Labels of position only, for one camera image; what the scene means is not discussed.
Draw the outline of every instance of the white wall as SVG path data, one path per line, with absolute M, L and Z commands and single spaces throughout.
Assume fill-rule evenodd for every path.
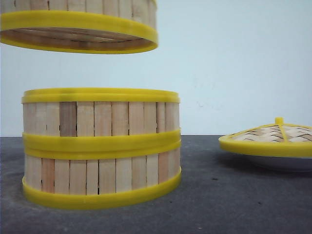
M 1 45 L 1 134 L 21 136 L 23 91 L 134 87 L 181 97 L 185 135 L 229 134 L 275 116 L 312 126 L 312 1 L 158 0 L 159 48 L 134 55 Z

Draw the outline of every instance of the stacked bamboo steamer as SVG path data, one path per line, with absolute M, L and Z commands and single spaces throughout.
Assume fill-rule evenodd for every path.
M 125 54 L 157 47 L 154 0 L 2 0 L 1 41 Z M 22 99 L 26 198 L 62 209 L 154 199 L 181 178 L 179 97 L 161 90 L 53 88 Z

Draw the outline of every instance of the gray countertop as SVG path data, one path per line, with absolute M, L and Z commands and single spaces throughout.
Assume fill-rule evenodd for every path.
M 41 207 L 22 195 L 20 137 L 1 138 L 1 230 L 10 233 L 310 234 L 312 173 L 275 172 L 182 137 L 182 182 L 153 201 L 108 210 Z

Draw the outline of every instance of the bamboo steamer basket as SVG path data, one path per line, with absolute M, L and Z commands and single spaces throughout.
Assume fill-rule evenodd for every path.
M 1 0 L 1 42 L 95 54 L 153 50 L 156 0 Z
M 312 127 L 284 123 L 263 125 L 219 138 L 226 151 L 246 155 L 253 164 L 291 172 L 312 171 Z
M 165 195 L 180 182 L 178 94 L 115 88 L 26 91 L 24 195 L 102 209 Z

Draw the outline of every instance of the yellow plastic rim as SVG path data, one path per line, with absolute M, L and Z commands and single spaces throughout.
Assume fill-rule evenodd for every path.
M 103 195 L 63 195 L 35 190 L 25 183 L 24 177 L 22 179 L 23 192 L 29 201 L 42 206 L 72 210 L 106 209 L 153 200 L 174 190 L 180 181 L 181 168 L 171 179 L 143 189 Z
M 259 142 L 259 141 L 242 141 L 233 140 L 232 138 L 249 132 L 258 128 L 272 127 L 278 125 L 284 138 L 284 142 L 272 143 L 272 142 Z M 248 129 L 236 134 L 226 135 L 219 138 L 220 147 L 223 150 L 254 156 L 274 156 L 274 157 L 312 157 L 312 143 L 311 142 L 289 142 L 285 134 L 283 126 L 290 127 L 304 127 L 311 128 L 308 126 L 300 126 L 295 124 L 283 123 L 283 119 L 278 117 L 275 119 L 275 124 L 263 125 L 258 128 Z
M 178 93 L 126 88 L 52 88 L 24 92 L 22 103 L 66 101 L 144 101 L 179 103 Z
M 77 49 L 70 47 L 53 47 L 44 44 L 38 45 L 35 43 L 32 44 L 23 41 L 16 41 L 7 38 L 4 35 L 1 36 L 1 42 L 29 49 L 90 54 L 139 53 L 153 50 L 158 46 L 158 34 L 154 28 L 142 23 L 119 17 L 86 12 L 47 10 L 18 11 L 1 14 L 1 31 L 36 27 L 81 28 L 108 31 L 146 39 L 150 43 L 139 47 L 129 47 L 123 49 Z
M 66 160 L 112 159 L 152 155 L 181 146 L 180 130 L 132 136 L 39 136 L 23 133 L 25 153 Z

